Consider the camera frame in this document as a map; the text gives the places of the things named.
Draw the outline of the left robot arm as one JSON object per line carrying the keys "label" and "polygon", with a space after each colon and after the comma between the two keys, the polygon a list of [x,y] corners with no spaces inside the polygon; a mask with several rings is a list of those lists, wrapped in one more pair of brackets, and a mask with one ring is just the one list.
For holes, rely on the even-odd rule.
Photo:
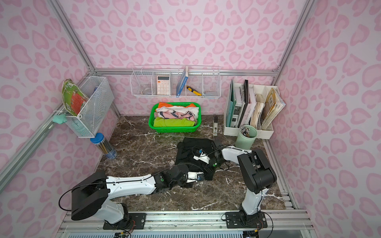
{"label": "left robot arm", "polygon": [[197,173],[180,164],[156,174],[140,177],[118,178],[99,171],[76,185],[71,191],[71,219],[81,221],[90,217],[104,220],[121,229],[132,220],[127,205],[115,203],[114,198],[136,194],[157,194],[175,186],[185,186],[197,181]]}

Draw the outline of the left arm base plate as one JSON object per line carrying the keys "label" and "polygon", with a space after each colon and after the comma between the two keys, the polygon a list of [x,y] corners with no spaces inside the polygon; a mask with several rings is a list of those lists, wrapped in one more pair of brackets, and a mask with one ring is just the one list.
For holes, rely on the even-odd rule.
{"label": "left arm base plate", "polygon": [[146,213],[129,213],[128,218],[124,218],[115,224],[109,224],[105,221],[103,230],[143,230],[146,222]]}

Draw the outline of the black shorts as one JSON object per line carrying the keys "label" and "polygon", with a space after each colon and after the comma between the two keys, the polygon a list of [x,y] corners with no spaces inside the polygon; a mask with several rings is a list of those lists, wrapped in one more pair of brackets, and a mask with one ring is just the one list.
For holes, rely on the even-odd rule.
{"label": "black shorts", "polygon": [[[177,145],[177,155],[175,164],[185,164],[188,166],[190,172],[203,172],[202,166],[204,162],[197,161],[193,156],[203,148],[216,148],[221,146],[216,144],[213,140],[206,138],[184,138],[182,142]],[[204,174],[204,180],[213,180],[214,174]],[[196,182],[185,183],[181,187],[192,188]]]}

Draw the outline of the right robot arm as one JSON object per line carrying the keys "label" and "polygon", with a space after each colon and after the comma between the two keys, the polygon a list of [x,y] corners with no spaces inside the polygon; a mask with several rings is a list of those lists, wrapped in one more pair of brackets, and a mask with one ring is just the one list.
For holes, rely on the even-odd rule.
{"label": "right robot arm", "polygon": [[230,161],[240,166],[247,187],[242,209],[245,215],[253,216],[261,211],[265,194],[277,181],[277,175],[261,149],[246,150],[234,146],[215,149],[207,155],[223,162]]}

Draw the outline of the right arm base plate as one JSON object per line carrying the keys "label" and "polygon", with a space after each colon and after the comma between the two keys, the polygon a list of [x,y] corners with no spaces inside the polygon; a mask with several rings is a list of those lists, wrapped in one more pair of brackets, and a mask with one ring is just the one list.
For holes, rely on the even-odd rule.
{"label": "right arm base plate", "polygon": [[268,227],[265,213],[262,211],[254,215],[247,215],[244,211],[226,212],[224,216],[228,229],[253,228],[260,230]]}

